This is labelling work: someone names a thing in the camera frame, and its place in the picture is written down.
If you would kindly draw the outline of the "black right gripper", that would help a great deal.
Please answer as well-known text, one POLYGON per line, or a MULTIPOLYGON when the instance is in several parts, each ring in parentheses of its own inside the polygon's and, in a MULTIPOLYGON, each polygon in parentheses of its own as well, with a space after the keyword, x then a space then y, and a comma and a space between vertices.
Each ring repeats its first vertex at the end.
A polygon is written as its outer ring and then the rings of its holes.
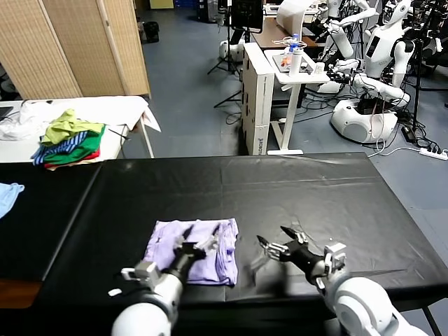
POLYGON ((281 245, 269 242, 266 238, 257 235, 259 245, 264 250, 265 255, 273 260, 293 263, 304 272, 308 281, 315 281, 316 278, 322 277, 326 267, 324 257, 309 250, 306 234, 291 227, 281 226, 281 229, 293 241, 281 245))

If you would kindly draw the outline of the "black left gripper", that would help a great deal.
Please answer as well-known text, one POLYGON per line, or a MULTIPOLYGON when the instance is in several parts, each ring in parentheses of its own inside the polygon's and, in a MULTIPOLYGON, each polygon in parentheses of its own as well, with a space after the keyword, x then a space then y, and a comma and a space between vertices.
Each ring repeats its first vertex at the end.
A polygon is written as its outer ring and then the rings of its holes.
POLYGON ((180 281, 187 281, 193 264, 206 258, 207 253, 218 246, 221 224, 217 224, 212 233, 204 240, 194 243, 187 242, 194 225, 190 225, 174 240, 174 259, 170 265, 163 269, 164 274, 174 275, 180 281))

